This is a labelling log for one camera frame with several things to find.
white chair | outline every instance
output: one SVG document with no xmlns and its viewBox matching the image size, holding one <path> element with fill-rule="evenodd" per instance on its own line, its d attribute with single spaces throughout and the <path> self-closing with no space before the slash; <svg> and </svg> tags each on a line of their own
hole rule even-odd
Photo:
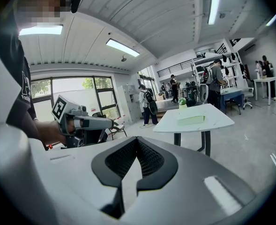
<svg viewBox="0 0 276 225">
<path fill-rule="evenodd" d="M 244 105 L 243 105 L 243 110 L 244 110 L 246 105 L 249 105 L 250 108 L 252 108 L 252 104 L 250 102 L 248 102 L 247 99 L 254 97 L 254 88 L 248 87 L 248 83 L 247 83 L 246 79 L 243 79 L 243 82 L 244 82 L 243 93 L 244 93 L 244 100 L 245 100 Z"/>
<path fill-rule="evenodd" d="M 209 96 L 209 87 L 206 84 L 200 84 L 199 87 L 199 100 L 202 104 L 204 104 Z"/>
</svg>

floor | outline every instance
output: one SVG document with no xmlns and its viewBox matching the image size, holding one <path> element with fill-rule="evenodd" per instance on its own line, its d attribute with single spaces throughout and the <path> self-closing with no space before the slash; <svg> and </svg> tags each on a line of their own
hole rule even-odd
<svg viewBox="0 0 276 225">
<path fill-rule="evenodd" d="M 276 155 L 276 102 L 262 98 L 258 88 L 258 101 L 250 99 L 253 109 L 249 106 L 241 109 L 241 115 L 235 109 L 228 109 L 227 116 L 234 120 L 231 127 L 211 131 L 211 158 L 237 174 L 252 189 L 259 193 L 276 181 L 276 167 L 270 154 Z M 142 126 L 143 121 L 126 126 L 128 136 L 145 136 L 168 143 L 173 143 L 170 134 L 154 133 L 153 125 Z M 124 137 L 124 133 L 114 136 Z M 181 146 L 197 150 L 201 147 L 201 134 L 182 134 Z M 123 179 L 123 195 L 126 209 L 136 198 L 135 184 L 142 178 L 141 169 L 136 160 Z"/>
</svg>

white table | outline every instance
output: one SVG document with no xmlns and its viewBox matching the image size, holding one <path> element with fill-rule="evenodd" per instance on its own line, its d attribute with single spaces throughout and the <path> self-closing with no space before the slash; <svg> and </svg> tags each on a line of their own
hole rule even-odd
<svg viewBox="0 0 276 225">
<path fill-rule="evenodd" d="M 261 83 L 262 91 L 263 91 L 263 98 L 265 98 L 265 91 L 264 91 L 264 83 L 268 83 L 268 105 L 271 104 L 271 86 L 270 82 L 275 81 L 275 97 L 276 97 L 276 77 L 267 77 L 261 79 L 254 79 L 254 89 L 255 89 L 255 100 L 258 100 L 258 92 L 256 89 L 256 83 Z"/>
<path fill-rule="evenodd" d="M 229 94 L 229 93 L 233 93 L 233 92 L 238 92 L 238 91 L 242 91 L 242 89 L 238 89 L 237 87 L 230 87 L 230 88 L 223 88 L 220 90 L 220 94 Z"/>
<path fill-rule="evenodd" d="M 202 151 L 205 148 L 205 154 L 210 156 L 210 131 L 233 125 L 234 121 L 211 104 L 203 104 L 184 109 L 189 109 L 189 112 L 192 114 L 201 114 L 205 116 L 204 122 L 189 125 L 178 125 L 177 116 L 179 111 L 182 111 L 182 109 L 168 110 L 155 126 L 153 131 L 158 133 L 174 133 L 174 144 L 177 146 L 180 146 L 181 133 L 201 132 L 201 148 L 198 149 L 198 151 Z"/>
</svg>

ceiling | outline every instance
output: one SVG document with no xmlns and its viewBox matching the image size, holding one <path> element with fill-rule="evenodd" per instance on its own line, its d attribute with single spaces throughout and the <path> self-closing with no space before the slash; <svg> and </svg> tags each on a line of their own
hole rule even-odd
<svg viewBox="0 0 276 225">
<path fill-rule="evenodd" d="M 217 15 L 215 24 L 208 25 L 209 7 L 210 0 L 81 0 L 78 12 L 66 16 L 61 35 L 20 39 L 32 65 L 93 64 L 131 71 L 150 66 L 164 54 L 175 55 L 183 46 L 255 37 L 272 16 L 262 0 L 221 0 L 219 12 L 225 18 Z M 106 46 L 109 38 L 140 55 Z"/>
</svg>

